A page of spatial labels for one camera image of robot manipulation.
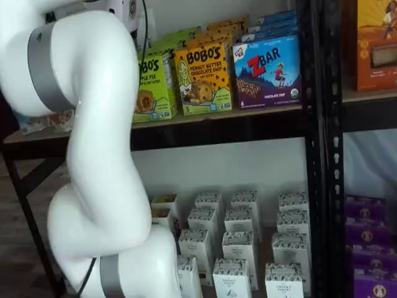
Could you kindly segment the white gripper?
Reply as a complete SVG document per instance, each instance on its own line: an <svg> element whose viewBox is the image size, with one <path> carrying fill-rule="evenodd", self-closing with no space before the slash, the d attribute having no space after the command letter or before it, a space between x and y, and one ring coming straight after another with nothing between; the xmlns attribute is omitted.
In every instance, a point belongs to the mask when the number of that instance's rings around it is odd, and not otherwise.
<svg viewBox="0 0 397 298"><path fill-rule="evenodd" d="M135 0L110 0L109 12L113 13L128 29L136 42L138 34L137 5Z"/></svg>

